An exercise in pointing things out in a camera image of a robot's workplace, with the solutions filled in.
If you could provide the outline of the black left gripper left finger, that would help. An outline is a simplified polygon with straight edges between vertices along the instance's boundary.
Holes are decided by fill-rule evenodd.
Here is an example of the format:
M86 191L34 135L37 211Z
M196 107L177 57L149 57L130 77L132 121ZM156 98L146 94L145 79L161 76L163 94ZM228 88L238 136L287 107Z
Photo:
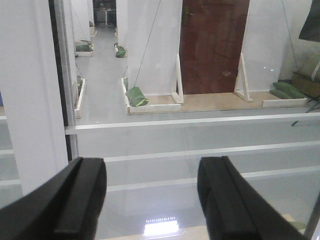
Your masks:
M101 158L78 157L0 210L2 240L93 240L107 191Z

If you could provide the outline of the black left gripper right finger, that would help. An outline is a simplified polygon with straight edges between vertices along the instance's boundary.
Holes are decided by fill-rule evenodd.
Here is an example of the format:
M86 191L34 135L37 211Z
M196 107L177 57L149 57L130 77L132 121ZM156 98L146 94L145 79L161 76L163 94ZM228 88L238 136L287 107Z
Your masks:
M304 240L227 156L202 157L197 192L211 240Z

